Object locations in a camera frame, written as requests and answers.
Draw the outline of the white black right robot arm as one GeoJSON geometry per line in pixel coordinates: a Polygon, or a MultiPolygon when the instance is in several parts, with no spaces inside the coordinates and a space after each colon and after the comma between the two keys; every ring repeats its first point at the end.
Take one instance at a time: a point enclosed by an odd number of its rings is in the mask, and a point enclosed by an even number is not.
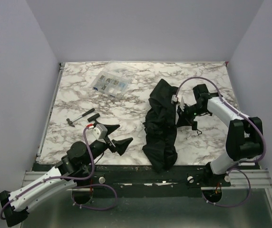
{"type": "Polygon", "coordinates": [[[172,103],[177,106],[176,126],[190,126],[197,130],[195,118],[201,115],[215,115],[228,128],[225,152],[205,166],[205,175],[222,175],[240,162],[249,162],[265,151],[262,139],[262,121],[249,117],[227,103],[219,92],[209,92],[206,84],[193,88],[194,105],[184,103],[183,97],[174,95],[172,103]]]}

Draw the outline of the dark green folding umbrella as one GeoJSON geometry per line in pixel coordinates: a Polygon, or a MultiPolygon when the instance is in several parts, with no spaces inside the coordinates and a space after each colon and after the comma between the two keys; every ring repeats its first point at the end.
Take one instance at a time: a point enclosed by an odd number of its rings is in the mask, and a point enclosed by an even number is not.
{"type": "Polygon", "coordinates": [[[146,144],[142,150],[151,162],[155,172],[169,170],[175,164],[178,154],[175,149],[177,136],[176,105],[171,103],[178,88],[161,79],[148,99],[151,106],[143,123],[146,144]]]}

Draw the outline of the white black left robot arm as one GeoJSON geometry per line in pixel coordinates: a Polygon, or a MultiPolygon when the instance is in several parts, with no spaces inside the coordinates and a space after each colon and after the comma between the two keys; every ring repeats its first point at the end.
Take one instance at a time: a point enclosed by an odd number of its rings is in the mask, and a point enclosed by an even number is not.
{"type": "Polygon", "coordinates": [[[83,130],[83,141],[73,143],[66,155],[44,175],[28,185],[16,190],[0,193],[0,219],[13,227],[23,222],[30,211],[50,196],[68,189],[104,187],[104,183],[94,184],[96,157],[106,150],[123,155],[133,138],[111,140],[109,135],[120,126],[92,123],[83,130]]]}

